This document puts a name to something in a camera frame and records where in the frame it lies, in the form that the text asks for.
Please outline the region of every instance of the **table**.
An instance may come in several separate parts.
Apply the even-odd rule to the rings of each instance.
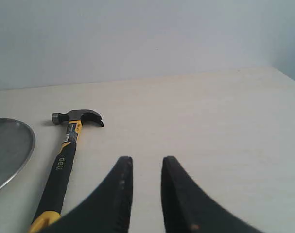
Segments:
[[[0,117],[36,134],[29,162],[0,191],[0,233],[24,233],[32,221],[66,129],[51,114],[84,108],[104,128],[83,127],[63,215],[129,155],[129,232],[164,232],[161,162],[173,155],[231,213],[267,233],[295,232],[295,81],[260,67],[0,91]]]

